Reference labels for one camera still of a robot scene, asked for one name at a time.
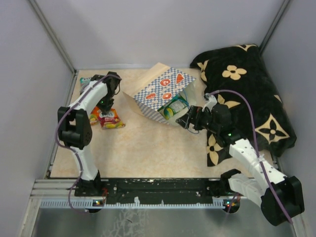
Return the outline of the green mint candy bag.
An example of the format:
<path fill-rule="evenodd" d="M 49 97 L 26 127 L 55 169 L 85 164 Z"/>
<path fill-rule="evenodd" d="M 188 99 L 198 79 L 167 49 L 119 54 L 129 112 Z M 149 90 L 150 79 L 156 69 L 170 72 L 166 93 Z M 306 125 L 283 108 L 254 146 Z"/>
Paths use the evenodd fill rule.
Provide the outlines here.
<path fill-rule="evenodd" d="M 85 91 L 86 87 L 89 85 L 91 81 L 91 77 L 88 78 L 80 78 L 79 82 L 80 82 L 80 94 L 83 94 L 83 92 Z"/>

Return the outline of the checkered paper bag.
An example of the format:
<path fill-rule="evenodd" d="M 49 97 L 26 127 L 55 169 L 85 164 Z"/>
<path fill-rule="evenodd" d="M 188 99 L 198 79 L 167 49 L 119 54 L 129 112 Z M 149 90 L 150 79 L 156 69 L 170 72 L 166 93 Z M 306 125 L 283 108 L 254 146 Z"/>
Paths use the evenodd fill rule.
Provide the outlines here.
<path fill-rule="evenodd" d="M 183 116 L 189 108 L 166 120 L 158 111 L 175 96 L 182 96 L 190 105 L 195 105 L 196 78 L 163 63 L 157 63 L 140 77 L 134 79 L 123 89 L 130 108 L 160 123 L 176 126 L 176 119 Z"/>

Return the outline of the orange fruits candy bag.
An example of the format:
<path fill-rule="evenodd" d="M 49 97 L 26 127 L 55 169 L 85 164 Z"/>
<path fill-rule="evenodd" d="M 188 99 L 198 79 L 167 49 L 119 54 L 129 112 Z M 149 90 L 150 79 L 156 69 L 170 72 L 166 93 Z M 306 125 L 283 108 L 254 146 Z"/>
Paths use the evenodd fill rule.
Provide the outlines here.
<path fill-rule="evenodd" d="M 95 125 L 99 122 L 99 108 L 95 107 L 89 117 L 89 122 L 91 125 Z"/>

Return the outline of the green lemon candy bag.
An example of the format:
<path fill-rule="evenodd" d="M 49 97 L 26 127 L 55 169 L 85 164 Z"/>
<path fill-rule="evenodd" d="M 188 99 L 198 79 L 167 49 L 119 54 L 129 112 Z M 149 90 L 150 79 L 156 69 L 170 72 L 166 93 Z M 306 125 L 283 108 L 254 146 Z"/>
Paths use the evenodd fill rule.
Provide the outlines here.
<path fill-rule="evenodd" d="M 161 115 L 169 120 L 177 113 L 189 107 L 189 103 L 182 96 L 175 96 L 168 104 L 162 106 L 158 111 Z"/>

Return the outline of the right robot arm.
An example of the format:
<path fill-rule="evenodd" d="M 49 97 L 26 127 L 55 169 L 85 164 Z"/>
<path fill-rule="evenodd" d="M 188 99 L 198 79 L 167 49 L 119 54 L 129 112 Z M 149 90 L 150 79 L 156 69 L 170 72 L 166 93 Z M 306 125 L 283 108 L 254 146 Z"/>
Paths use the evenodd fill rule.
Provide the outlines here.
<path fill-rule="evenodd" d="M 221 178 L 221 191 L 230 196 L 239 193 L 258 205 L 268 220 L 277 226 L 305 211 L 302 184 L 295 176 L 287 177 L 257 155 L 248 139 L 233 125 L 226 105 L 216 104 L 209 109 L 191 106 L 176 123 L 187 129 L 206 129 L 222 148 L 236 158 L 253 176 L 247 178 L 238 170 L 230 170 Z"/>

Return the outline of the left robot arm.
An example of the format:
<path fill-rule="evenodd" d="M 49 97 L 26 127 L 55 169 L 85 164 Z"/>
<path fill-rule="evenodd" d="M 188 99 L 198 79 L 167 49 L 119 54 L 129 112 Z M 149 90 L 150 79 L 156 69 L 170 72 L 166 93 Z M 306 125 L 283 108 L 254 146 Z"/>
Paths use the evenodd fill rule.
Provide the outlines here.
<path fill-rule="evenodd" d="M 92 128 L 90 114 L 95 107 L 107 113 L 112 108 L 116 89 L 121 82 L 116 72 L 94 75 L 83 87 L 77 100 L 57 111 L 58 124 L 55 142 L 71 151 L 79 177 L 74 184 L 77 196 L 98 196 L 103 190 L 100 172 L 90 148 Z"/>

